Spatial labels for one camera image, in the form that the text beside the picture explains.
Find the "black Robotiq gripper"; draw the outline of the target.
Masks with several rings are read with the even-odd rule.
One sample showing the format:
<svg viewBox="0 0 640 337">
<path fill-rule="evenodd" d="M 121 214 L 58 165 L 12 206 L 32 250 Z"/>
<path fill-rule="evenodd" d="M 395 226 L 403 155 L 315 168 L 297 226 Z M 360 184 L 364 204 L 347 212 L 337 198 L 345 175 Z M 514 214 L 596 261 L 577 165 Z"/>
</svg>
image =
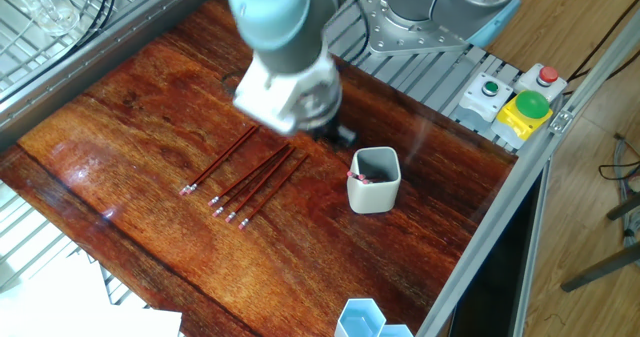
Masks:
<svg viewBox="0 0 640 337">
<path fill-rule="evenodd" d="M 324 139 L 330 144 L 350 148 L 357 140 L 357 133 L 341 125 L 338 118 L 331 119 L 327 124 L 312 129 L 309 132 L 314 140 Z"/>
</svg>

